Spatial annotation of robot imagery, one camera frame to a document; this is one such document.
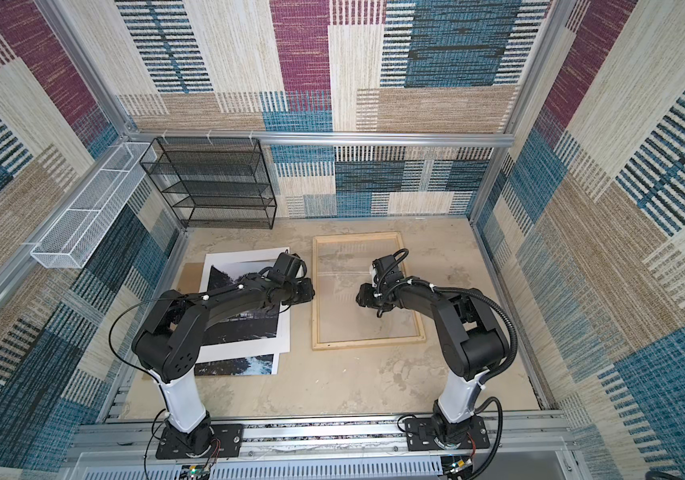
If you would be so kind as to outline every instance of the landscape photo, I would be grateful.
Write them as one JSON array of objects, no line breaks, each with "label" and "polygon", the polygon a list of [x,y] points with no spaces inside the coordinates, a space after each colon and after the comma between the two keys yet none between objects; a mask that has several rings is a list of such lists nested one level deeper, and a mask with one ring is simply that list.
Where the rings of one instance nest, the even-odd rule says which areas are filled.
[{"label": "landscape photo", "polygon": [[216,362],[196,363],[194,375],[271,375],[278,369],[279,354],[249,356],[241,359],[218,360]]},{"label": "landscape photo", "polygon": [[[272,265],[272,262],[243,262],[212,266],[208,290],[238,283],[246,274],[258,273],[266,266]],[[231,316],[204,332],[203,345],[276,338],[279,312],[280,306],[274,306],[270,309],[250,310]]]},{"label": "landscape photo", "polygon": [[[207,254],[201,291],[238,284],[271,267],[287,249]],[[279,354],[290,350],[290,317],[285,307],[249,310],[216,323],[203,334],[197,376],[275,375]]]}]

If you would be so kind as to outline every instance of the white wall basket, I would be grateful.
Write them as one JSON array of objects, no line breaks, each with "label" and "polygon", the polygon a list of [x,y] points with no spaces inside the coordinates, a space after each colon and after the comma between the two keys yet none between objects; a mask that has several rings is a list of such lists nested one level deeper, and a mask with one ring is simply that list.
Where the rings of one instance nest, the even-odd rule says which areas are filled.
[{"label": "white wall basket", "polygon": [[143,179],[141,158],[156,160],[150,144],[121,144],[30,255],[46,268],[84,268]]}]

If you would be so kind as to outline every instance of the glass pane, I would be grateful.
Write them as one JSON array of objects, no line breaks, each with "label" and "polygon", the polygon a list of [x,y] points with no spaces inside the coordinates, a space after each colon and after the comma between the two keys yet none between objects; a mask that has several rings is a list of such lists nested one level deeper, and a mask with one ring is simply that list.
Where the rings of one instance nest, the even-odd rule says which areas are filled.
[{"label": "glass pane", "polygon": [[395,238],[318,243],[316,295],[321,342],[416,336],[414,312],[395,309],[377,318],[377,311],[358,306],[362,283],[371,282],[369,267],[381,256],[398,250]]}]

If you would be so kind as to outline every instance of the woven pattern wall panel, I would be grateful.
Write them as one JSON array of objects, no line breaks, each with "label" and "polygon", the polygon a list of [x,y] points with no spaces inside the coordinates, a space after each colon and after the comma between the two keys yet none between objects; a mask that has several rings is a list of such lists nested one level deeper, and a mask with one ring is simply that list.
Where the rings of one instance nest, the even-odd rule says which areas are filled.
[{"label": "woven pattern wall panel", "polygon": [[32,0],[0,2],[0,267],[116,138]]},{"label": "woven pattern wall panel", "polygon": [[[82,270],[36,267],[0,312],[0,467],[45,478],[94,422],[120,363],[107,333],[148,300],[179,231],[144,180]],[[145,308],[113,332],[126,356]]]},{"label": "woven pattern wall panel", "polygon": [[[146,130],[496,133],[549,11],[549,0],[63,5]],[[188,108],[170,105],[180,94]],[[264,124],[245,118],[260,112]]]},{"label": "woven pattern wall panel", "polygon": [[492,154],[490,148],[367,145],[262,149],[276,216],[291,218],[464,215]]},{"label": "woven pattern wall panel", "polygon": [[[116,139],[34,2],[0,2],[0,268]],[[37,268],[0,312],[0,477],[56,472],[115,375],[104,352],[80,365],[110,295],[78,278]]]},{"label": "woven pattern wall panel", "polygon": [[478,228],[593,476],[685,478],[685,2],[579,0],[557,51]]}]

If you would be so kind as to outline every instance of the black mounting plate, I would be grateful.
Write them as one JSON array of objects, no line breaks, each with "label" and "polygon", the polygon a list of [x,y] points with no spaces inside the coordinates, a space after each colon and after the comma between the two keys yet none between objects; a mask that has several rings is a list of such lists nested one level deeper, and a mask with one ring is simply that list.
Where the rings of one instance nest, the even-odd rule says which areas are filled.
[{"label": "black mounting plate", "polygon": [[[435,441],[435,431],[433,430],[433,423],[430,417],[405,418],[404,429],[407,432],[416,432],[406,434],[406,444],[409,447],[409,452],[443,450],[443,448],[441,448]],[[471,417],[470,434],[473,438],[473,441],[476,442],[476,448],[489,448],[489,434],[487,433],[482,417],[478,415]],[[460,444],[459,449],[472,450],[473,445],[466,437]]]},{"label": "black mounting plate", "polygon": [[[156,449],[156,459],[158,460],[177,460],[180,458],[188,458],[185,455],[183,444],[176,440],[174,436],[167,435],[169,427],[164,427],[161,433],[161,441],[158,442]],[[212,425],[214,438],[220,440],[219,458],[231,458],[239,456],[241,451],[241,441],[243,438],[244,426],[240,423],[232,423],[226,425]],[[209,457],[212,451],[209,450],[203,457]]]}]

